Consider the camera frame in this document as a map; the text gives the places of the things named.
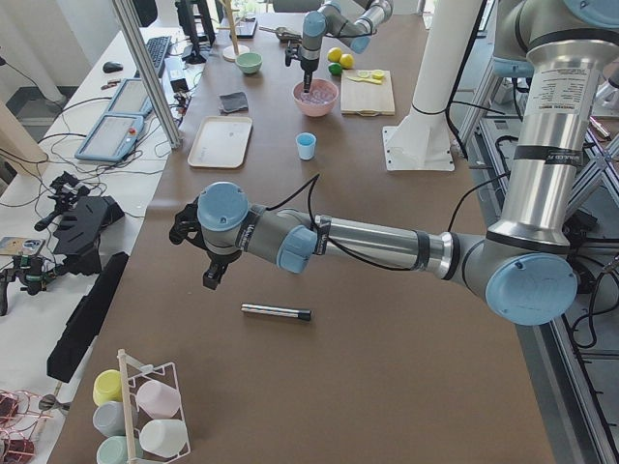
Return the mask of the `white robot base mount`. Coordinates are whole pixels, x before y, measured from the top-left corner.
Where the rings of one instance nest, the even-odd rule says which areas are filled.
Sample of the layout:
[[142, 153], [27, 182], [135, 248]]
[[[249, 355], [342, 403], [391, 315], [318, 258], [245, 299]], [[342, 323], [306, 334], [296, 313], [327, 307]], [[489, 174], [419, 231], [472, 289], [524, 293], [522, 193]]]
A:
[[469, 42], [477, 36], [485, 3], [437, 3], [412, 96], [411, 109], [396, 126], [383, 129], [390, 171], [453, 171], [447, 112]]

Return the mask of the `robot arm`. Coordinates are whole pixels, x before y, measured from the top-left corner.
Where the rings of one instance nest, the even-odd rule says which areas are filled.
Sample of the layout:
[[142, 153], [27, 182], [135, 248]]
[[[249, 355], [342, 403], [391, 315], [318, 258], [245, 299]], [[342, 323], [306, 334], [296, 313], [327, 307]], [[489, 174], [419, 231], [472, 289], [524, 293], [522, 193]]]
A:
[[[209, 64], [186, 118], [195, 130], [214, 113], [218, 96], [244, 91], [253, 121], [247, 156], [239, 168], [195, 169], [170, 162], [161, 188], [175, 208], [218, 181], [237, 184], [251, 202], [282, 203], [298, 211], [392, 226], [404, 231], [439, 233], [452, 226], [461, 238], [480, 240], [484, 219], [470, 192], [467, 164], [452, 172], [391, 172], [382, 155], [381, 129], [387, 117], [324, 117], [301, 114], [293, 97], [298, 70], [283, 63], [283, 49], [266, 33], [256, 37], [261, 71], [242, 76], [232, 65]], [[275, 316], [245, 315], [244, 304], [307, 309], [315, 330], [394, 325], [421, 318], [489, 321], [491, 313], [467, 285], [430, 272], [378, 268], [372, 258], [358, 261], [336, 247], [311, 258], [299, 274], [244, 254], [231, 264], [214, 290], [203, 286], [207, 254], [192, 245], [165, 245], [167, 267], [162, 300], [178, 317], [212, 325], [275, 326]]]
[[362, 53], [378, 26], [388, 21], [393, 14], [393, 2], [390, 0], [357, 1], [357, 4], [365, 10], [354, 21], [341, 13], [337, 1], [326, 1], [317, 10], [304, 15], [301, 42], [289, 44], [284, 58], [287, 67], [293, 60], [300, 62], [304, 72], [304, 93], [310, 91], [313, 73], [318, 69], [324, 37], [338, 39], [354, 53]]

